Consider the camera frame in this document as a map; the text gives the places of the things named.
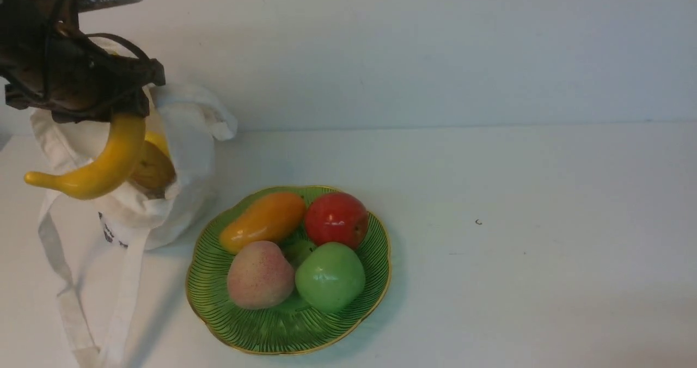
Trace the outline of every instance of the white table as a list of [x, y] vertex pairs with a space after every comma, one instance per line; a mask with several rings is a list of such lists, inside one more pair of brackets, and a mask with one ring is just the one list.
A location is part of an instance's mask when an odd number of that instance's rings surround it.
[[[697, 123], [261, 132], [218, 154], [216, 209], [145, 259], [130, 366], [697, 366]], [[22, 183], [42, 165], [26, 137], [0, 152], [0, 366], [75, 366], [35, 236], [43, 192]], [[391, 232], [393, 281], [331, 348], [245, 355], [194, 315], [185, 271], [207, 219], [283, 184], [361, 198]], [[101, 341], [124, 250], [89, 204], [54, 219]]]

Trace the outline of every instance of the bag strap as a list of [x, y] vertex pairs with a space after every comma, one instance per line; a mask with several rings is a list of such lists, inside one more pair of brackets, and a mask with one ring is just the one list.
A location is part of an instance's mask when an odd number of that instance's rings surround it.
[[80, 368], [120, 368], [124, 360], [126, 340], [129, 337], [131, 319], [135, 312], [143, 253], [149, 230], [139, 229], [135, 232], [129, 249], [126, 250], [122, 269], [119, 295], [114, 313], [109, 321], [109, 330], [102, 350], [94, 343], [84, 311], [80, 306], [75, 282], [70, 266], [65, 260], [60, 235], [50, 215], [51, 206], [60, 196], [60, 192], [47, 190], [39, 212], [38, 235], [44, 254], [53, 271], [65, 281], [65, 288], [58, 294], [57, 303], [63, 330], [68, 339], [68, 346], [75, 356]]
[[65, 261], [63, 244], [60, 242], [58, 230], [50, 215], [51, 206], [59, 196], [60, 192], [46, 191], [39, 212], [38, 234], [51, 268], [65, 281], [65, 288], [58, 294], [57, 303], [68, 346], [80, 368], [92, 368], [96, 366], [99, 349], [94, 344], [87, 326], [87, 320], [80, 306], [80, 298], [77, 297], [75, 282], [72, 280], [70, 266]]

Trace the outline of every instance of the mango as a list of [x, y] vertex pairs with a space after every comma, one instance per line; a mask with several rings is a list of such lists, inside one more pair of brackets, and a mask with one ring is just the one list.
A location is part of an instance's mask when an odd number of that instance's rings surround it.
[[295, 271], [281, 249], [269, 241], [247, 244], [232, 261], [227, 291], [244, 309], [271, 308], [283, 303], [295, 289]]
[[237, 254], [256, 241], [280, 242], [303, 222], [304, 199], [294, 192], [274, 192], [257, 199], [220, 234], [221, 246]]

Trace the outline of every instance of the green plate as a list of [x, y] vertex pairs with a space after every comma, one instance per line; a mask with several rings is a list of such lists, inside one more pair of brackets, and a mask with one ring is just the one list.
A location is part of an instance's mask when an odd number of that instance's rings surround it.
[[[385, 227], [370, 214], [368, 235], [356, 253], [365, 268], [363, 292], [338, 314], [324, 314], [311, 308], [296, 293], [274, 308], [249, 311], [236, 306], [227, 294], [227, 272], [234, 255], [219, 243], [220, 232], [259, 197], [276, 191], [301, 195], [307, 205], [330, 187], [272, 187], [242, 199], [239, 204], [214, 218], [199, 236], [187, 272], [186, 296], [191, 308], [221, 342], [257, 355], [298, 355], [325, 348], [347, 336], [380, 304], [390, 284], [390, 239]], [[298, 250], [313, 249], [299, 227], [281, 244], [291, 260]]]

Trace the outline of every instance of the yellow banana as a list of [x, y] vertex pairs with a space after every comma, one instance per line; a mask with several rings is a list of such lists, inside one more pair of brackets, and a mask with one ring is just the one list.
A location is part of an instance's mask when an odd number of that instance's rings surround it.
[[88, 165], [65, 175], [28, 172], [27, 184], [55, 189], [76, 199], [95, 199], [119, 187], [135, 170], [145, 143], [145, 120], [136, 115], [115, 114], [102, 154]]

